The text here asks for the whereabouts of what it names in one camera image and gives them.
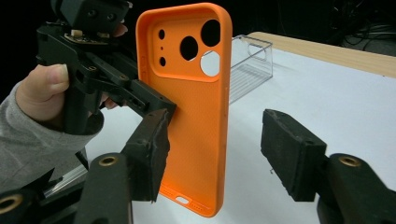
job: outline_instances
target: phone case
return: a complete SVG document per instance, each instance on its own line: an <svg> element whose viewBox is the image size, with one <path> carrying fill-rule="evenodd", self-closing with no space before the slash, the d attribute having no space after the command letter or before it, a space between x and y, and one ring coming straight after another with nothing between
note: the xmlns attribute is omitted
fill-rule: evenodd
<svg viewBox="0 0 396 224"><path fill-rule="evenodd" d="M136 23L139 79L177 109L161 195L213 217L224 194L232 22L211 3L152 9Z"/></svg>

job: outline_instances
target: circular hole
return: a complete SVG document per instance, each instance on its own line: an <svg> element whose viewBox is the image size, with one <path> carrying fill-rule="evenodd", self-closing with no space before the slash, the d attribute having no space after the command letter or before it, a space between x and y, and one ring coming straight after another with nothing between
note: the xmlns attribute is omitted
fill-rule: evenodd
<svg viewBox="0 0 396 224"><path fill-rule="evenodd" d="M338 160L347 166L357 167L357 166L361 165L360 161L358 161L352 157L343 156L343 157L338 158Z"/></svg>
<svg viewBox="0 0 396 224"><path fill-rule="evenodd" d="M161 58L160 58L160 65L161 65L162 67L164 67L164 66L166 65L166 60L165 60L164 57L161 57Z"/></svg>
<svg viewBox="0 0 396 224"><path fill-rule="evenodd" d="M191 61L198 54L198 43L192 36L186 36L180 43L181 56L187 61Z"/></svg>
<svg viewBox="0 0 396 224"><path fill-rule="evenodd" d="M9 195L5 198L0 199L0 215L11 211L18 207L22 202L21 194Z"/></svg>
<svg viewBox="0 0 396 224"><path fill-rule="evenodd" d="M104 157L99 161L101 166L110 166L117 162L117 157Z"/></svg>
<svg viewBox="0 0 396 224"><path fill-rule="evenodd" d="M220 42L220 23L216 20L207 21L201 30L202 41L209 47Z"/></svg>
<svg viewBox="0 0 396 224"><path fill-rule="evenodd" d="M201 58L201 69L205 75L214 77L220 70L220 56L217 52L210 50Z"/></svg>
<svg viewBox="0 0 396 224"><path fill-rule="evenodd" d="M165 38L165 31L164 30L160 30L160 32L158 32L158 37L160 39L164 39Z"/></svg>

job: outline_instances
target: dark background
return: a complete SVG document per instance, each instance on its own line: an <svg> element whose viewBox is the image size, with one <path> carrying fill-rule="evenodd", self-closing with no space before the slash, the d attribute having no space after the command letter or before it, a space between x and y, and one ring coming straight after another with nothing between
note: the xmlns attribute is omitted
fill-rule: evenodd
<svg viewBox="0 0 396 224"><path fill-rule="evenodd" d="M133 52L134 25L145 10L202 1L137 0L125 18L129 32L120 40ZM356 42L373 43L369 31L373 24L385 23L391 35L377 36L395 42L396 1L394 0L245 0L206 1L224 7L233 21L233 35L265 32L341 47L356 47ZM2 13L3 61L0 99L35 68L37 44L35 30L45 21L56 21L50 0L7 1ZM355 42L346 40L354 38Z"/></svg>

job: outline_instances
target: gray sleeve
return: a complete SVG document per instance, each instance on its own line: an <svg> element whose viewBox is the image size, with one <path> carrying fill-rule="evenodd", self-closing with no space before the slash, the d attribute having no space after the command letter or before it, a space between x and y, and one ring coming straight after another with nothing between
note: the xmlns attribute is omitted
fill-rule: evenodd
<svg viewBox="0 0 396 224"><path fill-rule="evenodd" d="M20 188L75 158L103 128L102 113L88 119L83 135L56 132L27 117L15 100L17 84L0 105L0 192Z"/></svg>

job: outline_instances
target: transparent box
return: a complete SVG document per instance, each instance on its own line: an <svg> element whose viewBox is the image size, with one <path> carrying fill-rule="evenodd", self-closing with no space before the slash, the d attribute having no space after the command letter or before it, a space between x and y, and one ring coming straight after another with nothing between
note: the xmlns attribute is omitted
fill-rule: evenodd
<svg viewBox="0 0 396 224"><path fill-rule="evenodd" d="M272 76L272 43L247 35L234 37L229 104L253 91Z"/></svg>

